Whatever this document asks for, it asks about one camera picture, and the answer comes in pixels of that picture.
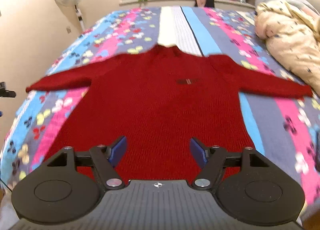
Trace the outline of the red knit sweater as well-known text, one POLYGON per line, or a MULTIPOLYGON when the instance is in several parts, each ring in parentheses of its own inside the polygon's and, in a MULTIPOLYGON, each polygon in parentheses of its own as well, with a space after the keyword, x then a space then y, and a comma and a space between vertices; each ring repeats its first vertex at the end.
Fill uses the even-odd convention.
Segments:
POLYGON ((52 155, 127 139, 117 167, 124 180, 191 181, 198 172, 189 140, 231 151, 253 146, 240 110, 239 93, 302 99, 309 86, 247 69, 227 55, 198 57, 177 47, 149 51, 48 75, 27 91, 87 88, 61 127, 52 155))

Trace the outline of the floral striped bed blanket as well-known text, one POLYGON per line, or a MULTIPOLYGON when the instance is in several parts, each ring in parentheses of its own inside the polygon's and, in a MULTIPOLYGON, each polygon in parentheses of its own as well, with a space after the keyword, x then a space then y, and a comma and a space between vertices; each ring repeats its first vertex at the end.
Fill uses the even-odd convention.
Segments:
MULTIPOLYGON (((222 52, 252 71, 297 81, 255 35, 251 13, 186 6, 110 13, 80 35, 47 73, 107 60, 120 52, 135 56, 156 43, 177 45, 198 56, 222 52)), ((28 94, 1 152, 5 185, 15 186, 57 149, 54 142, 58 132, 86 91, 28 94)), ((319 172, 315 168, 319 97, 294 100, 240 93, 228 107, 236 105, 240 105, 245 129, 257 151, 302 186, 307 205, 315 203, 319 199, 319 172)))

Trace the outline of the cream star-print duvet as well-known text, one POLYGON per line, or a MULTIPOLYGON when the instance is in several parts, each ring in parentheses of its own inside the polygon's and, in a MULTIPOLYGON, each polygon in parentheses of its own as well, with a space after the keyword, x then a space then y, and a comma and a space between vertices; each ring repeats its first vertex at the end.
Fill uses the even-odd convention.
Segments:
POLYGON ((319 15, 284 0, 257 5, 255 33, 287 71, 319 94, 319 15))

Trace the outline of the pink and black bag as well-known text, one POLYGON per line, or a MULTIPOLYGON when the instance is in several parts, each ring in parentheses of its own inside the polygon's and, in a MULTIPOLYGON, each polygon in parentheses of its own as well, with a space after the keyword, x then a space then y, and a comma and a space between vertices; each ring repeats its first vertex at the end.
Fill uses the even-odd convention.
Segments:
POLYGON ((198 8, 215 8, 215 0, 195 0, 194 6, 198 8))

